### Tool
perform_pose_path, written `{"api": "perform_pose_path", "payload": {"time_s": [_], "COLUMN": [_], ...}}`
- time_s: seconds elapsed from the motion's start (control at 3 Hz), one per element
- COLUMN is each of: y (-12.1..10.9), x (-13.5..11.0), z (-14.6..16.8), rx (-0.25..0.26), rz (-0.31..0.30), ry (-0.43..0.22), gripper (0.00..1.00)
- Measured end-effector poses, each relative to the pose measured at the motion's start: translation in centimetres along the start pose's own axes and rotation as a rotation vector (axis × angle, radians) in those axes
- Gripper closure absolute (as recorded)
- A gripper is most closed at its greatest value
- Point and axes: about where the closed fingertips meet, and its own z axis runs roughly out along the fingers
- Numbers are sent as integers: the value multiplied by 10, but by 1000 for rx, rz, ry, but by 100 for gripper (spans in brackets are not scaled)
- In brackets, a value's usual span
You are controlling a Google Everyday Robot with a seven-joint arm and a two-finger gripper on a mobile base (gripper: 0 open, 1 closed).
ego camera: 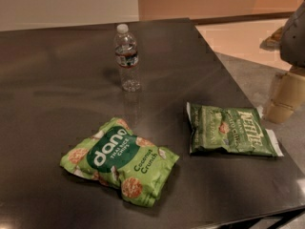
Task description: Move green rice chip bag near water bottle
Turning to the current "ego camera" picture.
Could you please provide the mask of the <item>grey-white robot arm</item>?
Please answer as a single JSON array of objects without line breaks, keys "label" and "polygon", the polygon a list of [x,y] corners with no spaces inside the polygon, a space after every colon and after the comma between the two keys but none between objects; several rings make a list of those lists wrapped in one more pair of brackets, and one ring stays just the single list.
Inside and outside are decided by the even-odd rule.
[{"label": "grey-white robot arm", "polygon": [[285,122],[305,102],[305,1],[290,16],[279,40],[280,58],[291,68],[274,78],[265,118]]}]

